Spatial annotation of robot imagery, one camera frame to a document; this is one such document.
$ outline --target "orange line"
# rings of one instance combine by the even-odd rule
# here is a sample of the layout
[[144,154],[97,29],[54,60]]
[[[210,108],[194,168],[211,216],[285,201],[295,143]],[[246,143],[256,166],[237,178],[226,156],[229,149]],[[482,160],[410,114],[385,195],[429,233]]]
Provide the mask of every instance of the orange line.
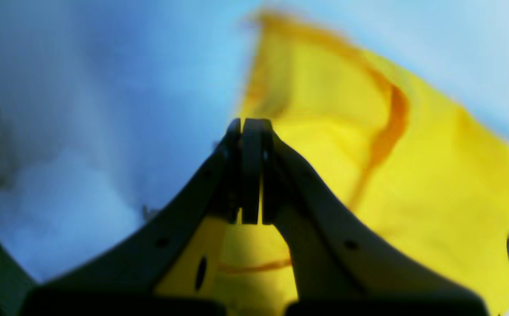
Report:
[[291,266],[291,258],[263,264],[262,266],[228,266],[220,264],[218,270],[226,274],[245,274],[279,270]]
[[375,79],[379,88],[386,88],[384,84],[387,82],[383,74],[371,67],[361,51],[349,44],[350,40],[344,36],[335,34],[335,32],[330,30],[320,29],[311,24],[299,22],[294,18],[275,12],[263,12],[260,19],[263,32],[277,32],[278,34],[284,34],[290,38],[297,38],[305,42],[314,43],[326,48],[329,53],[336,54],[344,60],[357,62]]
[[371,145],[371,158],[367,164],[363,175],[354,191],[350,207],[353,210],[358,208],[363,197],[367,182],[371,178],[373,171],[380,166],[391,154],[397,141],[406,130],[408,109],[403,93],[393,87],[391,94],[391,113],[389,114],[389,123],[375,138]]

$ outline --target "mounting hole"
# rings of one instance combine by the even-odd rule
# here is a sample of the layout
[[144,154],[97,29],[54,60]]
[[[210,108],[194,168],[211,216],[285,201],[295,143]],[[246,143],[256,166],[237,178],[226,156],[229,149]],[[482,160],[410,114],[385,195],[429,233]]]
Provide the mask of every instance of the mounting hole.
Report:
[[202,257],[200,260],[200,264],[198,265],[198,272],[196,272],[196,284],[194,288],[196,291],[199,291],[202,288],[202,284],[204,284],[204,278],[206,278],[206,270],[208,269],[208,259],[206,256]]
[[354,240],[344,241],[344,246],[348,250],[358,250],[358,244]]
[[155,242],[155,246],[158,246],[159,248],[165,248],[166,246],[168,245],[168,238],[159,238],[156,242]]

